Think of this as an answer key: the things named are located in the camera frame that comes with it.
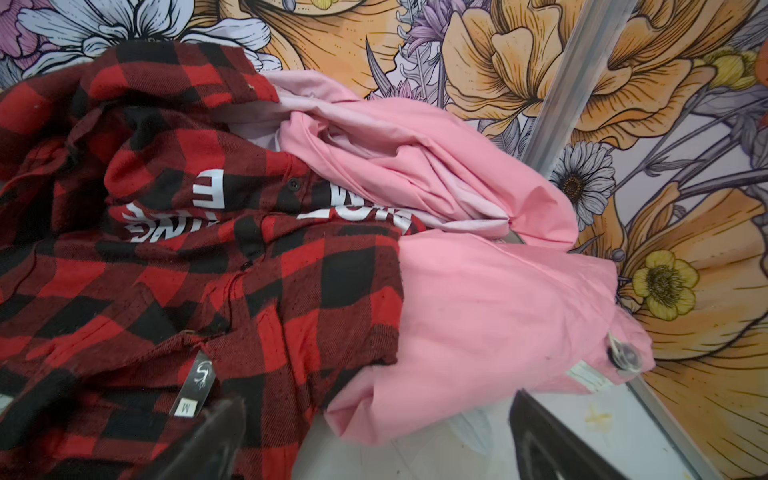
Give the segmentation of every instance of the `plaid shirt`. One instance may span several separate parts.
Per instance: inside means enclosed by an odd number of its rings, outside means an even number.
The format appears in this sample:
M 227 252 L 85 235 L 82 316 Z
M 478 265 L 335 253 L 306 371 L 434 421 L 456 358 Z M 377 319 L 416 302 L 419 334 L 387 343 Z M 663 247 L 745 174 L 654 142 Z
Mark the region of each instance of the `plaid shirt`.
M 209 401 L 246 403 L 236 475 L 290 478 L 318 409 L 395 362 L 423 226 L 328 209 L 347 192 L 210 119 L 256 100 L 241 50 L 143 42 L 0 97 L 1 477 L 132 476 L 195 421 L 169 411 L 202 350 Z

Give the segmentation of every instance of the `white flower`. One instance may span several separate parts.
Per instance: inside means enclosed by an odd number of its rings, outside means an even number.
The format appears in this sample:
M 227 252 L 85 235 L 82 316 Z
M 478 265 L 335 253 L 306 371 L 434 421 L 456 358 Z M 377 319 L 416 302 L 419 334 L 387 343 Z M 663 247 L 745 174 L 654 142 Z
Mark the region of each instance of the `white flower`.
M 576 210 L 578 229 L 592 225 L 601 215 L 616 185 L 612 158 L 605 144 L 578 142 L 560 154 L 550 181 L 568 197 Z
M 24 72 L 24 78 L 92 61 L 108 48 L 135 38 L 216 43 L 243 47 L 256 71 L 281 70 L 277 57 L 257 50 L 270 43 L 270 28 L 258 18 L 227 18 L 207 28 L 189 28 L 192 0 L 50 0 L 50 8 L 23 8 L 18 21 L 59 47 Z

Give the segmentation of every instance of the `clothing pile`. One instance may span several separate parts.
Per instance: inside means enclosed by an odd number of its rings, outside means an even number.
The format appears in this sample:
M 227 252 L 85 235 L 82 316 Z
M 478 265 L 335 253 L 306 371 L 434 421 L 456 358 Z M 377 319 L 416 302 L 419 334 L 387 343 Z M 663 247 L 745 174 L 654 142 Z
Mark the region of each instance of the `clothing pile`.
M 130 478 L 239 396 L 236 478 L 287 479 L 319 412 L 377 443 L 653 366 L 568 199 L 422 102 L 131 41 L 3 93 L 0 148 L 2 478 Z

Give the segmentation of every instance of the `black button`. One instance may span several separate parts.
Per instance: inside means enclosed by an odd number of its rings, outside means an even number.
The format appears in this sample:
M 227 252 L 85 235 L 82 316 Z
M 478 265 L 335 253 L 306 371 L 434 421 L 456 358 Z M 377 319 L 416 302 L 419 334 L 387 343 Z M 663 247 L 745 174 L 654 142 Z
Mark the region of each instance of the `black button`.
M 288 180 L 288 190 L 292 192 L 297 192 L 301 190 L 301 180 L 298 178 L 291 178 Z

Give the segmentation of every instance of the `floral wallpaper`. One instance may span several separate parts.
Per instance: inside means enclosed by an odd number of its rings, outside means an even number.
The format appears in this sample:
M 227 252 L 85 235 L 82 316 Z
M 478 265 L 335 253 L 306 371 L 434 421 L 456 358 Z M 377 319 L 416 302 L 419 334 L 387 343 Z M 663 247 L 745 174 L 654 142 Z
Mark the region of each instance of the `floral wallpaper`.
M 132 38 L 241 46 L 451 111 L 519 157 L 584 0 L 0 0 L 0 88 Z M 768 7 L 638 0 L 551 181 L 615 262 L 645 379 L 723 478 L 768 475 Z

